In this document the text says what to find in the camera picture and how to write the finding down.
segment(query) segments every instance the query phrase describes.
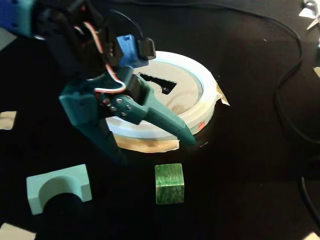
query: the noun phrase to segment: white circular base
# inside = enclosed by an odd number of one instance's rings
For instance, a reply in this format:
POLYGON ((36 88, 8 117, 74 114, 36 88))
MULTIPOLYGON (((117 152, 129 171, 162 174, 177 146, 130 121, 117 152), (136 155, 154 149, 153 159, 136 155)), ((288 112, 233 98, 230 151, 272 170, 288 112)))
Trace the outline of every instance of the white circular base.
MULTIPOLYGON (((156 59, 152 60, 151 62, 166 63, 173 65, 176 68, 180 68, 181 70, 183 70, 185 74, 192 76, 193 79, 196 79, 196 81, 200 83, 200 88, 202 88, 201 96, 198 97, 195 104, 194 102, 191 103, 192 106, 190 106, 189 109, 187 108, 188 110, 180 113, 178 116, 184 120, 184 122, 190 128, 192 134, 196 134, 199 131, 201 131, 212 118, 215 109, 215 103, 217 100, 217 84, 211 72, 208 69, 206 69, 203 65, 201 65, 199 62, 189 57, 172 52, 157 51, 156 59)), ((143 68, 148 68, 148 66, 137 68, 135 72, 144 73, 143 68)), ((154 75, 152 77, 167 79, 164 77, 165 75, 165 73, 162 73, 161 76, 154 75)), ((176 74, 176 77, 180 78, 180 83, 177 83, 175 88, 179 88, 179 84, 182 87, 183 82, 181 80, 184 79, 183 76, 181 77, 181 74, 176 74)), ((194 89, 196 88, 196 86, 193 86, 191 88, 194 91, 198 91, 198 89, 194 89)), ((162 102, 164 105, 168 103, 168 101, 161 100, 159 98, 158 100, 162 102)), ((164 131, 163 129, 146 121, 142 121, 139 125, 135 125, 133 123, 124 121, 116 116, 109 117, 106 119, 106 121, 109 126, 109 129, 114 134, 119 136, 145 140, 177 139, 177 137, 173 136, 167 131, 164 131)))

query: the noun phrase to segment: blue robot part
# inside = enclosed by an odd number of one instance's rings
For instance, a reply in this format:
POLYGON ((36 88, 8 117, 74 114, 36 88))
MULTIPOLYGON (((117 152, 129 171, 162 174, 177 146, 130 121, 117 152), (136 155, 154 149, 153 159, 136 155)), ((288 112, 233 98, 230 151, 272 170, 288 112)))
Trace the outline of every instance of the blue robot part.
POLYGON ((147 60, 139 57, 136 39, 133 35, 118 36, 116 39, 123 51, 123 57, 119 62, 120 67, 130 66, 132 68, 140 68, 149 64, 147 60))
POLYGON ((36 1, 0 0, 0 27, 32 38, 32 13, 36 1))

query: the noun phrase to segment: cable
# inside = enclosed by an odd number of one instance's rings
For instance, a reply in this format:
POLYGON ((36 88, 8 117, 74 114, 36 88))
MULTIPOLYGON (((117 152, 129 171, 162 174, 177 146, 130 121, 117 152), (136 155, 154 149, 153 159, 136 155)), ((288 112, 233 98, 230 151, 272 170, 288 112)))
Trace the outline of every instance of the cable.
POLYGON ((305 178, 303 176, 299 180, 299 188, 306 207, 308 208, 313 220, 320 228, 320 214, 308 194, 305 178))
POLYGON ((202 2, 202 1, 197 1, 197 2, 185 2, 185 3, 174 3, 174 2, 142 2, 142 1, 136 1, 136 0, 128 0, 129 4, 135 4, 135 5, 141 5, 141 6, 158 6, 158 7, 219 7, 219 8, 224 8, 227 10, 231 10, 234 12, 242 13, 242 14, 247 14, 251 15, 263 20, 267 20, 278 27, 280 27, 282 30, 284 30, 286 33, 288 33, 293 39, 295 40, 298 51, 299 51, 299 56, 297 62, 289 69, 288 72, 283 74, 274 90, 273 94, 273 101, 275 105, 275 110, 277 112, 278 118, 281 123, 283 123, 283 120, 288 124, 288 126, 291 128, 292 131, 294 131, 296 134, 298 134, 302 139, 305 141, 308 141, 313 144, 320 144, 320 140, 318 139, 312 139, 308 137, 306 134, 304 134, 301 130, 299 130, 296 125, 292 122, 292 120, 288 117, 287 113, 285 112, 285 109, 283 107, 283 103, 281 100, 281 88, 282 86, 289 80, 290 77, 292 77, 301 67, 302 62, 303 62, 303 47, 301 43, 300 36, 298 33, 289 27, 288 25, 280 22, 279 20, 276 20, 272 17, 262 15, 260 13, 252 12, 249 10, 245 10, 242 8, 234 7, 234 6, 229 6, 221 3, 215 3, 215 2, 202 2))
POLYGON ((118 15, 124 17, 125 19, 127 19, 135 27, 135 29, 139 32, 140 38, 141 39, 144 38, 144 34, 143 34, 140 26, 135 21, 133 21, 130 17, 128 17, 127 15, 124 15, 122 12, 119 12, 117 10, 111 9, 110 12, 118 14, 118 15))
MULTIPOLYGON (((102 47, 101 41, 97 35, 95 28, 87 21, 84 21, 83 24, 91 32, 91 35, 93 37, 93 40, 95 42, 96 48, 98 49, 99 53, 103 54, 104 48, 102 47)), ((127 86, 124 84, 124 82, 119 80, 119 78, 117 77, 117 75, 113 71, 112 67, 108 63, 105 64, 105 68, 106 68, 107 72, 109 73, 110 77, 113 79, 113 81, 115 81, 118 84, 121 84, 121 87, 119 87, 119 88, 99 88, 99 87, 97 87, 94 89, 94 91, 97 93, 104 93, 104 94, 118 94, 118 93, 124 92, 127 88, 127 86)))

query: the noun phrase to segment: white paper piece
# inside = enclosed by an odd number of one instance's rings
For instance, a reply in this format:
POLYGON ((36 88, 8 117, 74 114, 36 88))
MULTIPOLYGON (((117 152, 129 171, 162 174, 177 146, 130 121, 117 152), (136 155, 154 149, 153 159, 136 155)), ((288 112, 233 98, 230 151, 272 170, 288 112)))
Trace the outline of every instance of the white paper piece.
POLYGON ((0 130, 11 130, 14 126, 16 115, 16 111, 0 112, 0 130))
POLYGON ((309 18, 309 19, 316 19, 315 13, 309 8, 302 9, 302 11, 299 13, 299 17, 304 17, 304 18, 309 18))
POLYGON ((34 240, 36 234, 4 223, 0 228, 0 240, 34 240))
POLYGON ((3 28, 0 28, 0 51, 15 39, 16 36, 12 35, 10 32, 4 30, 3 28))
POLYGON ((320 238, 313 232, 310 233, 306 238, 303 240, 320 240, 320 238))

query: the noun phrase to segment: red and white wire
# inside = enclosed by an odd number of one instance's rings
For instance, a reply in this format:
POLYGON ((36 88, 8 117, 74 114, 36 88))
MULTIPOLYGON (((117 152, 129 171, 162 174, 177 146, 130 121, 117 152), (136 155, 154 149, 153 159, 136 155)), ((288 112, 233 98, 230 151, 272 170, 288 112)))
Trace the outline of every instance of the red and white wire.
MULTIPOLYGON (((95 42, 96 48, 98 49, 99 53, 103 54, 104 53, 104 48, 102 47, 101 41, 97 35, 97 32, 95 28, 87 21, 83 22, 84 26, 91 32, 91 35, 93 37, 93 40, 95 42)), ((127 86, 125 83, 117 77, 115 72, 113 71, 112 67, 106 63, 105 68, 107 72, 109 73, 110 77, 118 84, 121 84, 121 87, 119 88, 95 88, 94 91, 97 93, 104 93, 104 94, 118 94, 122 93, 126 90, 127 86)))

